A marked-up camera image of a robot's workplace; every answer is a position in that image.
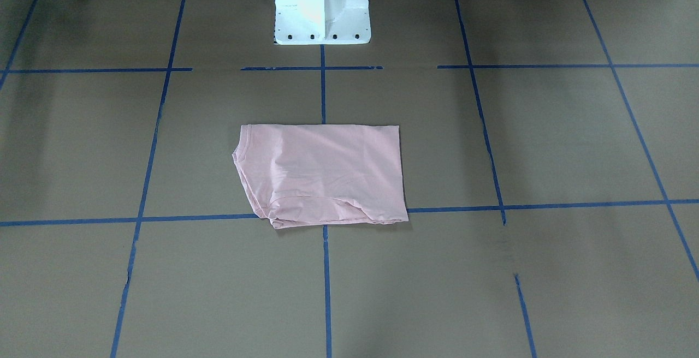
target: garment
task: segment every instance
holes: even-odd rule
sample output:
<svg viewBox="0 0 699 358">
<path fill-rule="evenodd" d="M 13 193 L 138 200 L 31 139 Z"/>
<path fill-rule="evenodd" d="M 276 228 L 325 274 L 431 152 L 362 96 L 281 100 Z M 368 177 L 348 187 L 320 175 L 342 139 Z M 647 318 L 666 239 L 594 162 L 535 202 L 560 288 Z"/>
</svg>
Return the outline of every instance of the garment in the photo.
<svg viewBox="0 0 699 358">
<path fill-rule="evenodd" d="M 233 159 L 275 229 L 407 221 L 397 126 L 247 124 Z"/>
</svg>

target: folded pink cloth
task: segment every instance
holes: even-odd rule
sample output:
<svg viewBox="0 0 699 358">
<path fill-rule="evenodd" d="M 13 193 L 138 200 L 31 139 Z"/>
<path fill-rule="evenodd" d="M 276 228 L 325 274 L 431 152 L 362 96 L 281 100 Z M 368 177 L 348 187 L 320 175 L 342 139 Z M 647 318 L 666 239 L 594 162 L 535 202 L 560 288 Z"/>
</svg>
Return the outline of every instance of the folded pink cloth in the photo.
<svg viewBox="0 0 699 358">
<path fill-rule="evenodd" d="M 397 126 L 246 124 L 233 160 L 275 229 L 407 221 Z"/>
</svg>

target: gray floor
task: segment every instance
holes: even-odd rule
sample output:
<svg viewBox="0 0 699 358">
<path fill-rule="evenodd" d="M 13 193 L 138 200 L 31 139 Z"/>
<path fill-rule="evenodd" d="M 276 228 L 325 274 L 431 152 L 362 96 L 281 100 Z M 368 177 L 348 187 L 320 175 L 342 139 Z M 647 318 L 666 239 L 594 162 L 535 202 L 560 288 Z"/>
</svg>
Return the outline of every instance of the gray floor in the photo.
<svg viewBox="0 0 699 358">
<path fill-rule="evenodd" d="M 699 0 L 370 4 L 0 0 L 0 356 L 696 356 Z M 250 214 L 240 125 L 322 122 L 400 125 L 410 222 Z"/>
</svg>

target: floor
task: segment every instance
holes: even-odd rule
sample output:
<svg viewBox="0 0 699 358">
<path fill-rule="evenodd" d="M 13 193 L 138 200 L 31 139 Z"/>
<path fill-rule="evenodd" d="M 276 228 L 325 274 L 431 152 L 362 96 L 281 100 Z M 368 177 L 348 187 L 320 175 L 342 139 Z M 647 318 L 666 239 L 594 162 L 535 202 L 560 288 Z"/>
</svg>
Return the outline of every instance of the floor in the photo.
<svg viewBox="0 0 699 358">
<path fill-rule="evenodd" d="M 699 0 L 370 5 L 0 0 L 0 356 L 696 356 Z M 249 123 L 399 124 L 410 222 L 275 231 Z"/>
</svg>

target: vertical blue line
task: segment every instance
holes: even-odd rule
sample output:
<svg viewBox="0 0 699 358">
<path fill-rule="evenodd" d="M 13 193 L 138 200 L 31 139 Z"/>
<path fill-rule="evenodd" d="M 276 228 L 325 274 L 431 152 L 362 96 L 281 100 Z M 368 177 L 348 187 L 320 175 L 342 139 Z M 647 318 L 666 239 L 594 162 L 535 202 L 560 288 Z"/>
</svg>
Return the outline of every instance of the vertical blue line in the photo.
<svg viewBox="0 0 699 358">
<path fill-rule="evenodd" d="M 534 334 L 531 332 L 531 323 L 529 323 L 529 312 L 526 310 L 524 302 L 524 294 L 522 294 L 522 286 L 519 284 L 519 275 L 514 274 L 514 282 L 517 284 L 517 294 L 519 294 L 519 305 L 522 307 L 522 317 L 524 318 L 524 326 L 526 327 L 526 337 L 529 339 L 529 350 L 531 358 L 536 358 L 536 346 L 534 345 Z"/>
<path fill-rule="evenodd" d="M 466 53 L 466 59 L 469 62 L 469 71 L 471 74 L 471 82 L 473 84 L 473 92 L 476 97 L 476 105 L 478 106 L 478 116 L 480 117 L 481 124 L 483 125 L 483 139 L 485 140 L 485 147 L 488 151 L 488 156 L 490 157 L 490 168 L 493 172 L 493 184 L 495 184 L 495 193 L 497 194 L 497 204 L 500 206 L 500 216 L 502 216 L 502 224 L 507 223 L 507 216 L 505 215 L 505 207 L 502 203 L 502 193 L 500 193 L 500 182 L 497 180 L 497 170 L 495 169 L 495 159 L 493 157 L 493 150 L 490 146 L 490 138 L 488 137 L 488 127 L 485 122 L 485 115 L 483 114 L 483 106 L 480 100 L 480 92 L 478 91 L 478 84 L 476 82 L 476 73 L 473 68 L 473 61 L 471 59 L 471 52 L 469 49 L 469 40 L 466 37 L 466 28 L 464 26 L 464 18 L 461 16 L 461 4 L 459 0 L 454 0 L 454 4 L 457 7 L 457 16 L 459 17 L 459 26 L 461 27 L 461 38 L 464 40 L 464 49 Z"/>
<path fill-rule="evenodd" d="M 25 31 L 27 30 L 27 27 L 29 25 L 29 21 L 32 20 L 32 15 L 34 13 L 35 8 L 37 8 L 37 2 L 38 0 L 32 0 L 32 5 L 29 7 L 29 12 L 27 13 L 27 17 L 25 18 L 24 24 L 22 24 L 22 29 L 20 29 L 20 34 L 17 36 L 17 40 L 15 41 L 15 46 L 12 48 L 12 52 L 10 53 L 10 59 L 7 61 L 7 65 L 5 65 L 5 70 L 2 72 L 2 77 L 0 77 L 0 90 L 2 90 L 2 86 L 5 84 L 5 79 L 7 79 L 7 74 L 10 72 L 10 68 L 12 67 L 12 63 L 15 62 L 15 56 L 17 56 L 17 51 L 20 49 L 20 43 L 22 42 L 22 39 L 25 37 Z"/>
<path fill-rule="evenodd" d="M 165 98 L 168 94 L 168 86 L 170 85 L 170 75 L 172 74 L 173 61 L 175 59 L 175 48 L 177 47 L 177 38 L 180 35 L 180 25 L 182 24 L 182 15 L 185 12 L 185 0 L 180 0 L 180 11 L 177 15 L 177 23 L 175 23 L 175 34 L 173 35 L 172 47 L 170 48 L 170 59 L 168 61 L 168 70 L 165 72 L 165 82 L 163 84 L 163 92 L 160 96 L 160 106 L 158 107 L 158 116 L 155 120 L 155 131 L 153 132 L 153 139 L 150 145 L 150 156 L 148 157 L 148 166 L 145 171 L 145 179 L 143 181 L 143 192 L 140 197 L 140 205 L 138 206 L 138 218 L 135 224 L 135 229 L 133 230 L 133 241 L 132 249 L 129 254 L 129 266 L 127 268 L 127 282 L 124 285 L 124 291 L 122 292 L 122 301 L 119 308 L 119 315 L 117 316 L 117 325 L 114 331 L 114 339 L 112 340 L 112 351 L 110 353 L 110 358 L 115 358 L 117 356 L 117 349 L 119 348 L 119 338 L 122 332 L 122 325 L 124 323 L 124 313 L 127 306 L 127 299 L 129 298 L 129 289 L 131 286 L 131 280 L 133 275 L 133 264 L 135 262 L 135 254 L 137 253 L 137 241 L 140 236 L 140 226 L 143 221 L 143 213 L 145 211 L 145 200 L 148 194 L 148 186 L 150 184 L 150 175 L 153 170 L 153 160 L 155 159 L 155 148 L 158 144 L 158 129 L 160 126 L 160 120 L 163 117 L 163 106 L 165 105 Z"/>
<path fill-rule="evenodd" d="M 662 185 L 662 181 L 660 179 L 660 174 L 657 173 L 657 168 L 655 163 L 653 162 L 653 158 L 651 157 L 651 152 L 648 149 L 648 146 L 646 145 L 646 141 L 643 138 L 643 134 L 641 133 L 641 129 L 638 126 L 638 122 L 636 121 L 636 117 L 633 114 L 633 111 L 631 110 L 631 104 L 629 104 L 629 98 L 626 97 L 626 92 L 624 92 L 624 87 L 621 84 L 621 80 L 619 79 L 619 75 L 617 74 L 617 69 L 614 67 L 614 63 L 612 62 L 612 56 L 609 54 L 609 50 L 607 50 L 607 45 L 602 38 L 602 33 L 600 32 L 599 27 L 597 26 L 597 22 L 595 21 L 595 17 L 592 15 L 592 10 L 590 8 L 590 5 L 587 3 L 587 0 L 582 0 L 582 3 L 585 5 L 585 10 L 587 10 L 587 15 L 590 17 L 590 21 L 592 21 L 592 26 L 595 28 L 595 32 L 597 34 L 597 38 L 600 40 L 600 44 L 602 45 L 602 50 L 605 53 L 605 56 L 607 57 L 607 63 L 609 64 L 609 68 L 612 70 L 612 74 L 614 75 L 614 80 L 617 82 L 617 87 L 619 88 L 619 93 L 621 93 L 621 98 L 624 100 L 624 106 L 626 106 L 626 111 L 629 113 L 629 118 L 631 119 L 631 123 L 633 124 L 634 130 L 636 130 L 636 135 L 638 136 L 639 141 L 641 142 L 641 146 L 643 147 L 643 152 L 646 154 L 646 158 L 648 159 L 648 163 L 651 166 L 651 170 L 653 171 L 653 176 L 655 177 L 655 180 L 657 182 L 657 187 L 660 189 L 660 192 L 662 194 L 662 199 L 664 200 L 666 206 L 667 206 L 667 211 L 670 213 L 670 216 L 672 218 L 672 223 L 674 224 L 674 229 L 677 231 L 677 234 L 679 235 L 679 240 L 682 242 L 682 246 L 684 247 L 684 253 L 686 253 L 687 258 L 689 259 L 689 264 L 692 266 L 692 270 L 694 271 L 694 276 L 696 277 L 697 281 L 699 281 L 699 268 L 697 268 L 697 263 L 694 259 L 694 256 L 692 255 L 692 251 L 689 248 L 689 244 L 687 243 L 687 240 L 684 238 L 684 232 L 682 232 L 682 227 L 679 226 L 679 222 L 677 221 L 677 217 L 674 214 L 674 209 L 672 209 L 672 204 L 670 202 L 670 199 L 667 197 L 667 192 L 665 190 L 665 187 Z"/>
<path fill-rule="evenodd" d="M 330 256 L 328 253 L 328 226 L 323 226 L 323 263 L 325 268 L 325 356 L 333 356 L 333 331 L 330 318 Z"/>
<path fill-rule="evenodd" d="M 320 45 L 320 115 L 325 124 L 325 45 Z"/>
</svg>

